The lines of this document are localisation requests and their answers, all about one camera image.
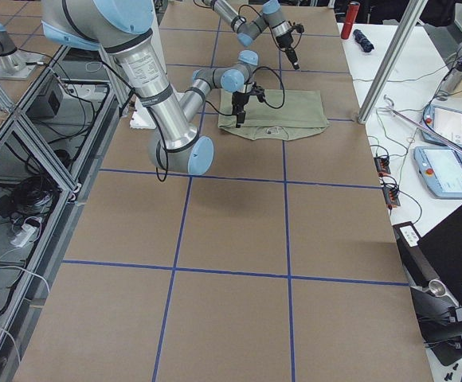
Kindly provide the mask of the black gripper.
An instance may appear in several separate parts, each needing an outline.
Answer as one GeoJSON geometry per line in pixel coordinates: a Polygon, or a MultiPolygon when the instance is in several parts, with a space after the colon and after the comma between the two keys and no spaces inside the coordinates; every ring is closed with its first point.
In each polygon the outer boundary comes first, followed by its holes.
{"type": "Polygon", "coordinates": [[[300,64],[297,61],[297,55],[296,51],[292,47],[293,44],[293,38],[290,33],[285,33],[282,35],[279,35],[276,37],[276,42],[279,45],[280,50],[282,50],[290,63],[292,64],[292,67],[295,70],[300,70],[300,64]]]}
{"type": "Polygon", "coordinates": [[[240,128],[245,122],[245,106],[249,102],[250,92],[232,93],[232,115],[236,116],[236,128],[240,128]]]}

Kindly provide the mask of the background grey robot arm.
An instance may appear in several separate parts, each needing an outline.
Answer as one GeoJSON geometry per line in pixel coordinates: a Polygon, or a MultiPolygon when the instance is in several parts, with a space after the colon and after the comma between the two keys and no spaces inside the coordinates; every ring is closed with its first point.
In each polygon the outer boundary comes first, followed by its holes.
{"type": "Polygon", "coordinates": [[[41,53],[20,51],[0,23],[0,80],[26,80],[43,61],[41,53]]]}

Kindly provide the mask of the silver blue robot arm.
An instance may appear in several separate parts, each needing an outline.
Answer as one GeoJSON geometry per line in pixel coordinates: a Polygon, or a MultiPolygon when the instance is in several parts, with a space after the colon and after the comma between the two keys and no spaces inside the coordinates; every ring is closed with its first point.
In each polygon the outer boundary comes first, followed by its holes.
{"type": "Polygon", "coordinates": [[[278,1],[267,1],[260,11],[252,8],[256,17],[251,21],[248,21],[227,1],[203,1],[202,7],[218,14],[245,47],[250,46],[265,30],[268,30],[277,49],[285,54],[295,70],[300,69],[296,48],[305,29],[301,23],[291,22],[284,16],[278,1]]]}
{"type": "Polygon", "coordinates": [[[156,125],[149,156],[158,169],[203,175],[213,161],[213,141],[191,120],[212,90],[234,93],[250,85],[259,57],[244,50],[231,67],[201,69],[178,97],[151,44],[154,13],[150,1],[44,1],[42,25],[51,41],[83,50],[103,49],[123,68],[156,125]]]}

